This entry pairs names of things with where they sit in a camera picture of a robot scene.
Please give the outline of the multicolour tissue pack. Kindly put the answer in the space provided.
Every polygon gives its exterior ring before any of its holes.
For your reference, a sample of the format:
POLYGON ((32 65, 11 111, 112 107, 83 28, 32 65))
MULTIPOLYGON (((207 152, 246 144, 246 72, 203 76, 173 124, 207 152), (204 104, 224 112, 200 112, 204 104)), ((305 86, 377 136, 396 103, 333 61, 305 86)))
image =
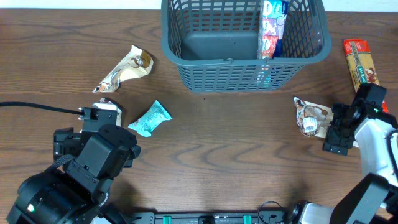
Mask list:
POLYGON ((289 3, 283 0, 263 0, 259 11, 257 59, 273 59, 282 55, 282 38, 289 3))

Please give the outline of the grey plastic basket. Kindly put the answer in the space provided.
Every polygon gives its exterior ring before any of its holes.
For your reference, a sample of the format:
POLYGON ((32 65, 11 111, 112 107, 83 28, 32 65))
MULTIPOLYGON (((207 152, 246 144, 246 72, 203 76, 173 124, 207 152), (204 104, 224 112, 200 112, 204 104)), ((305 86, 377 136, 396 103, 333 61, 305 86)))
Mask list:
POLYGON ((194 93, 276 90, 331 50, 322 0, 287 2, 281 53, 265 59, 258 0, 163 0, 161 10, 162 50, 194 93))

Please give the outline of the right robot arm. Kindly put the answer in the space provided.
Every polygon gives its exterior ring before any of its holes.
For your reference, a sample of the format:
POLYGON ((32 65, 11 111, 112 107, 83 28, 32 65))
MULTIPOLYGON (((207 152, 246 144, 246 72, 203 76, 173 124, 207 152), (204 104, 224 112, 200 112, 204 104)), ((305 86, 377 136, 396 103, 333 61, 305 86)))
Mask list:
POLYGON ((357 145, 363 179, 335 207, 297 204, 289 223, 397 223, 397 120, 382 109, 386 91, 363 83, 352 104, 332 106, 323 150, 345 156, 357 145))

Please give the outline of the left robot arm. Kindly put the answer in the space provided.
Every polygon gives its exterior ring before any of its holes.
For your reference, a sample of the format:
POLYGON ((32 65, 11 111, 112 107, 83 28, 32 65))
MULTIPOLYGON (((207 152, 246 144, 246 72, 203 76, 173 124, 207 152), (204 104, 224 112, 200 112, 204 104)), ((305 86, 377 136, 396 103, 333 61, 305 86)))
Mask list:
POLYGON ((115 124, 93 132, 55 131, 53 164, 20 185, 7 222, 91 223, 108 201, 114 178, 140 152, 135 135, 115 124))

